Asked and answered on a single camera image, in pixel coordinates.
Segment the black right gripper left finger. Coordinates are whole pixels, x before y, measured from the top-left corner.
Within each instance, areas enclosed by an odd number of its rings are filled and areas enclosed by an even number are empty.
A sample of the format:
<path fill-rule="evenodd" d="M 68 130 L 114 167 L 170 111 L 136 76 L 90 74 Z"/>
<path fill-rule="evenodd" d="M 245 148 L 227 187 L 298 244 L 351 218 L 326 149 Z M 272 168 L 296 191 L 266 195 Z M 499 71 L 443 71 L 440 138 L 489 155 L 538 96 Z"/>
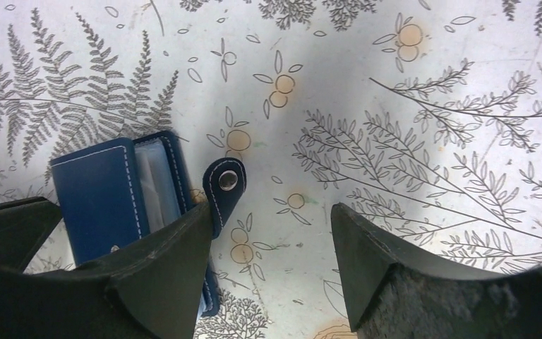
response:
<path fill-rule="evenodd" d="M 200 203 L 73 270 L 0 266 L 0 338 L 192 338 L 211 239 Z"/>

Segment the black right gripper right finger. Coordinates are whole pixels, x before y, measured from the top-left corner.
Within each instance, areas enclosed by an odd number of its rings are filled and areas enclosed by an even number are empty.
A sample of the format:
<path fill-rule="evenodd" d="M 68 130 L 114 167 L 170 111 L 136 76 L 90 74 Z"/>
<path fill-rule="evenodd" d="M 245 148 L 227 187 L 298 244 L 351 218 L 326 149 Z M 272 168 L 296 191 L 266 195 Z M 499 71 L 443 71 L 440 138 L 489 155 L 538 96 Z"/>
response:
<path fill-rule="evenodd" d="M 501 275 L 449 261 L 343 203 L 331 226 L 359 338 L 542 338 L 542 267 Z"/>

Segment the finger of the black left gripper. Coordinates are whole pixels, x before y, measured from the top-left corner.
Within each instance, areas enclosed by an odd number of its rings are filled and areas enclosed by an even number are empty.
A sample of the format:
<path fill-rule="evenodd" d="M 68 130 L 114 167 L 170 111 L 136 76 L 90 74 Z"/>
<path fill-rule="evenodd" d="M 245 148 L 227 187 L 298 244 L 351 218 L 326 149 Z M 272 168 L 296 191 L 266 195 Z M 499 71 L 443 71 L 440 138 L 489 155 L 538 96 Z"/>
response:
<path fill-rule="evenodd" d="M 0 266 L 23 272 L 61 219 L 44 197 L 0 203 Z"/>

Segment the blue leather card holder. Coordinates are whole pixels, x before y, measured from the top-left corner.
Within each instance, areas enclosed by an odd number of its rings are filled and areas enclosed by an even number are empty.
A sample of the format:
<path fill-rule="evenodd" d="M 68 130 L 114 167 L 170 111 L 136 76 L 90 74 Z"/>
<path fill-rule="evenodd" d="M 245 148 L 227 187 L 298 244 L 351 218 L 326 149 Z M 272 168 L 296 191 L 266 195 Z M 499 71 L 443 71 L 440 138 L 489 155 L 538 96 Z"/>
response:
<path fill-rule="evenodd" d="M 76 267 L 124 248 L 178 220 L 193 203 L 181 151 L 170 131 L 118 138 L 51 162 Z M 212 239 L 246 190 L 242 161 L 223 157 L 203 175 Z M 210 251 L 196 321 L 218 314 L 221 299 Z"/>

